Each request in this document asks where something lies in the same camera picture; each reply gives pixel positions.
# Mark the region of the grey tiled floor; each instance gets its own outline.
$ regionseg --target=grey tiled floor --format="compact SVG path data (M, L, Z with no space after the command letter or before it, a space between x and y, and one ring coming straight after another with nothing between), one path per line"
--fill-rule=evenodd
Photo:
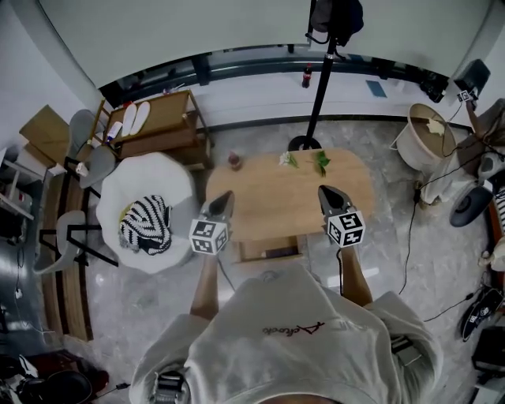
M395 122L319 122L316 127L316 138L323 147L350 149L370 169L376 207L359 253L365 270L379 271L368 279L374 297L388 290L400 291L404 279L407 231L413 209L412 181L417 173L388 148L403 126ZM215 163L225 163L230 150L245 157L284 152L289 140L304 134L306 128L306 123L297 123L216 133ZM196 176L201 189L206 177L202 173ZM402 297L423 319L475 291L481 277L477 257L486 244L484 220L480 217L467 227L455 229L448 222L450 209L450 204L427 211L417 209L413 223L408 283ZM309 267L327 284L328 278L338 274L334 250L321 234L309 235L303 242L304 256L297 261L283 261L282 265ZM223 261L235 286L271 267L249 265L246 271L231 264L233 257L228 250ZM183 267L146 275L132 268L114 268L93 261L87 278L95 339L84 344L65 337L64 345L109 371L112 383L129 381L149 344L171 319L189 310L201 262L201 257L195 256ZM219 282L220 300L225 301L231 290L224 279ZM456 335L457 322L465 309L466 305L460 305L428 323L445 353L443 375L433 403L466 402L475 381L470 357L477 338L474 335L463 343ZM127 402L126 397L122 391L101 402Z

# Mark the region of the plastic bottle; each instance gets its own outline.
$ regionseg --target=plastic bottle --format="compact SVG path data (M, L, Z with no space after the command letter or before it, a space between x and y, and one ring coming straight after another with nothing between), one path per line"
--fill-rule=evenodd
M303 70L303 81L301 82L303 88L309 88L310 77L312 77L312 65L309 63Z

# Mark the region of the strap buckle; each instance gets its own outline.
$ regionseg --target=strap buckle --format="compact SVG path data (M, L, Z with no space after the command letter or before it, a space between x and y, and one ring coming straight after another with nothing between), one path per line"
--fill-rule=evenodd
M152 404L178 404L186 402L186 392L182 386L184 378L179 372L171 370L157 374L153 389Z

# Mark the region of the small wooden table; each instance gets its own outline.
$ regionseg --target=small wooden table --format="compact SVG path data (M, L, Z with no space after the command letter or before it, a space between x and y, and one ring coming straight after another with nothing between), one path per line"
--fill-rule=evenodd
M213 168L208 128L192 92L184 90L161 95L149 99L148 102L151 109L139 133L122 137L120 132L118 137L110 142L112 152L119 159L163 152L190 169ZM103 109L102 102L95 117L90 139L95 138L102 144L106 141L106 136L99 139L95 135L96 123L102 112L108 117L105 128L105 133L108 133L115 122L123 121L125 110L126 107L123 107L107 113Z
M326 177L314 168L316 151L294 151L299 168L280 166L279 155L245 159L239 171L217 167L207 185L207 200L235 193L231 240L259 241L323 231L317 190L320 185L341 189L368 218L373 211L373 187L368 167L352 152L325 149L331 162Z

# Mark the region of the white t-shirt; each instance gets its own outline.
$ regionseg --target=white t-shirt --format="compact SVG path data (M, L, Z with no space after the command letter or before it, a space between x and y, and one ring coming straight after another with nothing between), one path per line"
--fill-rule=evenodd
M397 295L363 309L295 267L246 281L210 322L177 317L138 365L131 403L147 403L155 372L174 362L184 365L193 404L292 394L395 404L424 402L442 354Z

